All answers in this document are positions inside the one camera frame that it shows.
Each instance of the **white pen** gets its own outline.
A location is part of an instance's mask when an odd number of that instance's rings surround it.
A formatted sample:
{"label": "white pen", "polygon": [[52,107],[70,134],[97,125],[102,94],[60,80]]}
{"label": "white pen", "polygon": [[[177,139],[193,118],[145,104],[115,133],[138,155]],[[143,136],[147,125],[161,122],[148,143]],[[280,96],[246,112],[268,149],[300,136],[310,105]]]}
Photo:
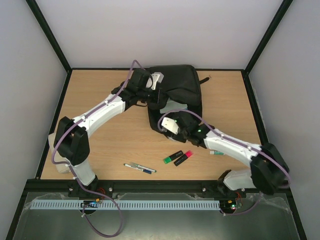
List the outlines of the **white pen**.
{"label": "white pen", "polygon": [[149,171],[147,169],[142,169],[142,168],[139,168],[139,167],[136,167],[136,166],[132,166],[130,164],[124,163],[123,165],[125,165],[126,167],[129,167],[129,168],[132,168],[132,169],[136,169],[136,170],[142,171],[142,172],[147,173],[147,174],[151,174],[152,173],[151,171]]}
{"label": "white pen", "polygon": [[138,168],[145,169],[145,170],[148,170],[148,171],[153,172],[153,173],[156,173],[156,172],[157,172],[156,170],[154,170],[154,169],[152,169],[152,168],[149,168],[149,167],[146,167],[146,166],[141,166],[141,165],[136,164],[136,163],[134,163],[134,162],[131,162],[131,164],[134,165],[134,166],[136,166],[136,167],[138,167]]}

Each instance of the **white wall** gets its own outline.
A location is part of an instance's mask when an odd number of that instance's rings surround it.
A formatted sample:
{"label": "white wall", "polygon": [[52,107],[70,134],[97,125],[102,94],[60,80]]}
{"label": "white wall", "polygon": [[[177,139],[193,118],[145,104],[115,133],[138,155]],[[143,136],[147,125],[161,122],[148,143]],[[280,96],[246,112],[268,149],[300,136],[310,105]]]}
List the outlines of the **white wall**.
{"label": "white wall", "polygon": [[282,0],[37,0],[72,67],[248,64]]}
{"label": "white wall", "polygon": [[269,140],[282,153],[308,239],[319,239],[320,1],[293,1],[252,73]]}
{"label": "white wall", "polygon": [[24,0],[0,1],[0,239],[34,178],[66,72]]}

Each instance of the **wooden tabletop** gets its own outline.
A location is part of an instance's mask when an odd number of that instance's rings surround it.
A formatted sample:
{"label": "wooden tabletop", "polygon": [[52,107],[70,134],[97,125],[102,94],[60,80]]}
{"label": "wooden tabletop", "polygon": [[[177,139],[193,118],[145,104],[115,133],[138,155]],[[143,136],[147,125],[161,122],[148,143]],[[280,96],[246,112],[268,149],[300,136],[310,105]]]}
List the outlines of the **wooden tabletop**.
{"label": "wooden tabletop", "polygon": [[[105,99],[126,79],[126,70],[74,70],[59,119],[81,115]],[[228,135],[250,143],[260,143],[240,71],[198,71],[203,118]],[[210,155],[208,149],[191,143],[174,142],[150,128],[147,109],[133,106],[100,127],[89,139],[89,162],[100,180],[216,180],[225,170],[246,166],[226,155]],[[193,156],[176,167],[163,159],[182,150]],[[124,166],[137,164],[157,170],[147,174]],[[49,151],[41,179],[71,179],[58,173]]]}

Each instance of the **white perforated rail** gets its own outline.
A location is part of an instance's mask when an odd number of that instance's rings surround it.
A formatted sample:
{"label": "white perforated rail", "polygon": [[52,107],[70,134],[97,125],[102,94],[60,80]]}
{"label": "white perforated rail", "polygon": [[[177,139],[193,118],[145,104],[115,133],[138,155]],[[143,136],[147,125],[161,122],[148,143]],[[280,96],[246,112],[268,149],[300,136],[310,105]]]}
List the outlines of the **white perforated rail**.
{"label": "white perforated rail", "polygon": [[[119,200],[122,210],[220,210],[219,201],[194,200],[194,201],[143,201],[143,200]],[[32,210],[81,210],[83,200],[34,200]],[[110,200],[102,203],[90,203],[88,208],[96,210],[116,210],[116,206]]]}

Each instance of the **black pouch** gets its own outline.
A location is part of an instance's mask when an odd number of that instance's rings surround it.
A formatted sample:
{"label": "black pouch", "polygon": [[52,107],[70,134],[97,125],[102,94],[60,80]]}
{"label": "black pouch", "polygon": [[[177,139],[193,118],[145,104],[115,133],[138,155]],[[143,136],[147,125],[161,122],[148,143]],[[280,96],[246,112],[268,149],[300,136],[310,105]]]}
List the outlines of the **black pouch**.
{"label": "black pouch", "polygon": [[160,109],[163,109],[168,99],[179,104],[186,104],[187,109],[202,117],[202,97],[201,97],[201,82],[206,82],[209,78],[199,81],[196,69],[191,65],[167,65],[153,66],[148,69],[153,74],[160,72],[164,75],[160,84],[157,103],[148,103],[148,117],[150,127],[167,138],[185,143],[186,139],[175,135],[169,131],[160,131],[158,129],[158,121],[163,115]]}

